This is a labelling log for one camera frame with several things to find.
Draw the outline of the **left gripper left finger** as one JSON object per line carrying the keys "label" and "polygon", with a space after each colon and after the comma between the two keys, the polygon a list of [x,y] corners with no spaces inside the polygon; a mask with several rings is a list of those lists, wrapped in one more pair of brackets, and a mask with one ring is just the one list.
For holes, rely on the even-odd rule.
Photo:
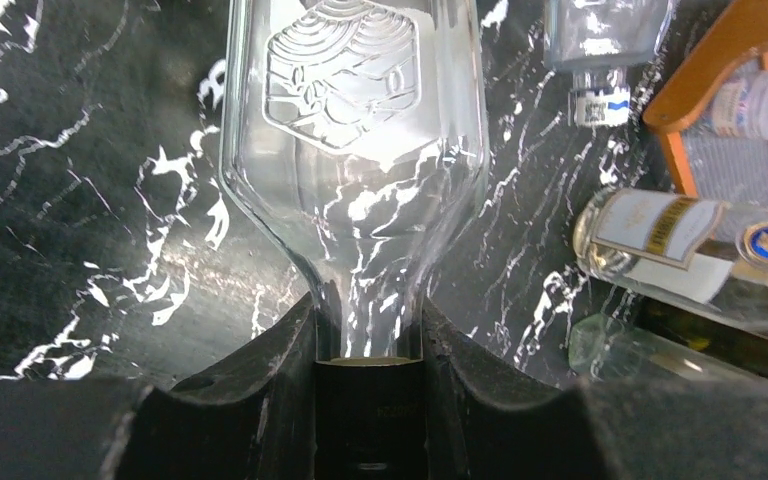
{"label": "left gripper left finger", "polygon": [[171,389],[0,381],[0,479],[309,479],[314,309]]}

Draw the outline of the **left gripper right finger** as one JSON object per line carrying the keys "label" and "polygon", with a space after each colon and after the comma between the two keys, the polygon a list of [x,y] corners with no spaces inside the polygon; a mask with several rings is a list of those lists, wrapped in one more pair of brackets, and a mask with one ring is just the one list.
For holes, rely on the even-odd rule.
{"label": "left gripper right finger", "polygon": [[435,479],[768,479],[768,380],[558,390],[423,308]]}

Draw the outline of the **clear glass bottle black cap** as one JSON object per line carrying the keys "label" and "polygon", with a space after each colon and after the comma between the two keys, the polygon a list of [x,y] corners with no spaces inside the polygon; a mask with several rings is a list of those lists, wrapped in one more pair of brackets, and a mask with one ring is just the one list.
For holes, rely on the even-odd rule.
{"label": "clear glass bottle black cap", "polygon": [[759,378],[603,313],[586,317],[572,327],[568,362],[578,375],[594,381],[735,381]]}

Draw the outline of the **dark wine bottle brown label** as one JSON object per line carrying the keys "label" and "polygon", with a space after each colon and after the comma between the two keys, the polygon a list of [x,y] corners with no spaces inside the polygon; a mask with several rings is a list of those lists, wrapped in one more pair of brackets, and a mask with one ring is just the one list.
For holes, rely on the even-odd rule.
{"label": "dark wine bottle brown label", "polygon": [[670,341],[768,378],[768,334],[746,332],[647,299],[635,324]]}

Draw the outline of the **clear square bottle dark cap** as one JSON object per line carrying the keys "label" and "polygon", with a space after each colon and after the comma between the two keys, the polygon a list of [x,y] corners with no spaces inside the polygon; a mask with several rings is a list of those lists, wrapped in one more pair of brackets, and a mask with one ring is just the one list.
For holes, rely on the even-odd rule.
{"label": "clear square bottle dark cap", "polygon": [[231,4],[222,183],[309,288],[316,478],[427,477],[427,281],[488,157],[476,2]]}

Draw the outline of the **clear glass bottle white label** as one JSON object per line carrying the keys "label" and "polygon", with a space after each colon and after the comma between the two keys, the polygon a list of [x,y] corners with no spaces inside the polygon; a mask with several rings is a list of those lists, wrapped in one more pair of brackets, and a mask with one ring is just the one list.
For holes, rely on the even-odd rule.
{"label": "clear glass bottle white label", "polygon": [[572,245],[591,277],[768,333],[768,207],[605,189],[579,215]]}

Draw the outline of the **blue plastic bottle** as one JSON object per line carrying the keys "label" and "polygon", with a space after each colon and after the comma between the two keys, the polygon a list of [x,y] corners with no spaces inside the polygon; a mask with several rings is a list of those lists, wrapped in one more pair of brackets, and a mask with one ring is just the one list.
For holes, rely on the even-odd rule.
{"label": "blue plastic bottle", "polygon": [[670,0],[550,0],[544,3],[544,64],[572,76],[571,123],[586,128],[628,122],[628,70],[651,61],[666,37]]}

